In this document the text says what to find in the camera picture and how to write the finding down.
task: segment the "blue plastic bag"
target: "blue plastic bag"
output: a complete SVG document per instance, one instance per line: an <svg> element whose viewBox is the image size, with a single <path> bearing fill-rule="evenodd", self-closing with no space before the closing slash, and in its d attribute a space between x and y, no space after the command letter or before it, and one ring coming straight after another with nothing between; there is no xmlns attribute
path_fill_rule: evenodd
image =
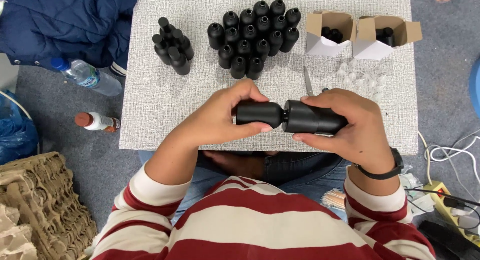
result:
<svg viewBox="0 0 480 260"><path fill-rule="evenodd" d="M15 94L5 91L16 100ZM0 165L37 153L39 135L33 121L0 94Z"/></svg>

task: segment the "cardboard box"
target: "cardboard box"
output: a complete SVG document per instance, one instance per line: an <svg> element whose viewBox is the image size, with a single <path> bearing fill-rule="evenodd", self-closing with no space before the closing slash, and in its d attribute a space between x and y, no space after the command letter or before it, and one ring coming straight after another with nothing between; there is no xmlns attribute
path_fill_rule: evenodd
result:
<svg viewBox="0 0 480 260"><path fill-rule="evenodd" d="M351 41L355 41L357 29L353 17L347 13L332 11L314 11L307 14L307 47L308 55L335 56ZM322 27L338 29L343 38L340 43L322 36Z"/></svg>
<svg viewBox="0 0 480 260"><path fill-rule="evenodd" d="M394 47L376 39L375 29L386 27L393 29ZM395 49L421 39L420 22L405 21L403 18L393 16L360 17L357 40L353 42L353 57L380 60Z"/></svg>

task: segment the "navy puffer jacket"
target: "navy puffer jacket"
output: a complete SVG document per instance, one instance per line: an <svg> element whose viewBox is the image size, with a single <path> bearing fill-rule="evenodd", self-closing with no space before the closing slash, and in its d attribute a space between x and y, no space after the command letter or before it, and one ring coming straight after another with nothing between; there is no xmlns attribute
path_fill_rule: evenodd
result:
<svg viewBox="0 0 480 260"><path fill-rule="evenodd" d="M53 70L50 59L63 56L125 73L137 0L4 1L0 52L12 64Z"/></svg>

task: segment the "wristwatch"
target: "wristwatch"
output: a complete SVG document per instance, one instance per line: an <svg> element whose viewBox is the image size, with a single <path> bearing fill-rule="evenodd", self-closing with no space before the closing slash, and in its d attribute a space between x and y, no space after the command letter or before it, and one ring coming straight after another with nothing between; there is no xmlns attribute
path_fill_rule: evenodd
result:
<svg viewBox="0 0 480 260"><path fill-rule="evenodd" d="M392 154L393 154L393 160L395 161L395 167L387 173L372 174L372 173L366 171L365 169L363 169L363 167L361 165L358 165L358 164L354 164L354 165L357 167L358 170L360 170L360 172L362 172L364 175L366 175L367 177L372 178L372 179L388 179L388 178L391 178L391 177L395 177L396 175L399 175L402 172L403 159L402 159L402 156L400 156L400 153L397 149L394 149L393 147L390 147L390 150L392 151Z"/></svg>

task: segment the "red and white striped shirt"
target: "red and white striped shirt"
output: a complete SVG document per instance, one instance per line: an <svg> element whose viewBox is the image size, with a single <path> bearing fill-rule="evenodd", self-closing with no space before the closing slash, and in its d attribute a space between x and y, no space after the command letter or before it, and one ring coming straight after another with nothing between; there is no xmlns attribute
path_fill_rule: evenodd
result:
<svg viewBox="0 0 480 260"><path fill-rule="evenodd" d="M401 186L392 195L374 196L347 177L347 225L303 195L229 177L172 227L169 218L189 184L157 183L142 166L115 198L91 259L435 259L411 224Z"/></svg>

